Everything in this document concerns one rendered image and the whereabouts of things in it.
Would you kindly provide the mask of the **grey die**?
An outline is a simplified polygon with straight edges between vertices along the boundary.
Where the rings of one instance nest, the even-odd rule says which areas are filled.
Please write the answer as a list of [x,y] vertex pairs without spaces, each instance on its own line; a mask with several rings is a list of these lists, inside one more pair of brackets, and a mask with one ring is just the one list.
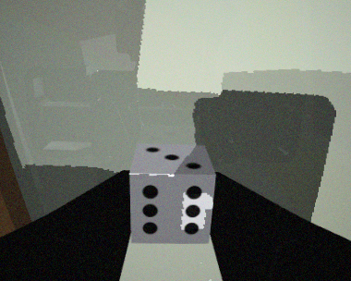
[[136,144],[131,244],[209,244],[216,173],[205,145]]

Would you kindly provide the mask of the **square board track with arrow squares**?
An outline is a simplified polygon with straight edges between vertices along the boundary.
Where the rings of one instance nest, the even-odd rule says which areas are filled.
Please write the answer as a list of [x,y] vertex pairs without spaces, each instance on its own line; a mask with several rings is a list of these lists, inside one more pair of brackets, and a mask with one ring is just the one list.
[[18,179],[0,129],[0,238],[30,223]]

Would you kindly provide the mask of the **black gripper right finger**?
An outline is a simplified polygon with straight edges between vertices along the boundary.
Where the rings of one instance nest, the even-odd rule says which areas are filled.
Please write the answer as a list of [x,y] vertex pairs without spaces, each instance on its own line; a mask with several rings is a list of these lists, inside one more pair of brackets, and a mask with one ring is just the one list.
[[210,238],[222,281],[351,281],[351,240],[221,173]]

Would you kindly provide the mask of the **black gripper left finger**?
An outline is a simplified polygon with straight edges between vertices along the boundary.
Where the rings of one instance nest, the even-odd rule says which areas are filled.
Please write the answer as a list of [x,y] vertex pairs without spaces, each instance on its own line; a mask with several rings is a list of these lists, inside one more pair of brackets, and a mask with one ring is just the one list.
[[0,238],[0,281],[119,281],[131,237],[130,170]]

